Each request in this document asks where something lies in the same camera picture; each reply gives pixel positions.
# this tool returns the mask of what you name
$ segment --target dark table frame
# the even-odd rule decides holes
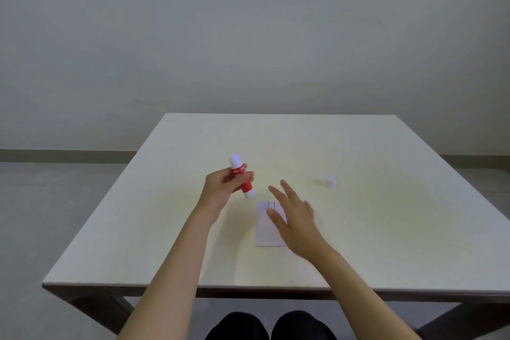
[[[145,286],[43,284],[42,287],[119,334],[133,307],[124,296],[140,297]],[[460,305],[417,330],[426,339],[471,340],[510,325],[510,292],[375,290],[385,301],[457,302]],[[199,287],[196,297],[334,300],[331,290]]]

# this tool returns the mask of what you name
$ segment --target brown baseboard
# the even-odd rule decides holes
[[[0,162],[127,164],[137,151],[0,149]],[[440,155],[454,168],[510,169],[510,155]]]
[[[0,162],[127,164],[137,151],[0,149]]]

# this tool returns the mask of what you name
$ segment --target person's left hand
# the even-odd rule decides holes
[[[230,199],[230,195],[241,189],[241,184],[244,182],[253,182],[253,176],[252,171],[236,176],[232,173],[231,168],[221,169],[207,175],[195,211],[203,214],[212,226],[218,220],[221,210]]]

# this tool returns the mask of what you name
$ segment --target red glue stick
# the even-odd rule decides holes
[[[230,166],[232,167],[232,173],[234,175],[244,174],[244,167],[241,158],[238,155],[232,155],[229,159]],[[244,195],[247,198],[252,198],[255,195],[255,190],[252,187],[252,184],[249,181],[241,184],[241,191],[244,192]]]

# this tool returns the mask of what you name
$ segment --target white table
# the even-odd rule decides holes
[[[130,310],[121,296],[143,293],[205,175],[232,153],[255,171],[257,194],[234,194],[213,226],[198,296],[332,298],[287,248],[254,246],[255,202],[285,179],[383,298],[465,302],[457,316],[482,302],[508,312],[510,222],[396,116],[166,114],[43,286],[118,332]]]

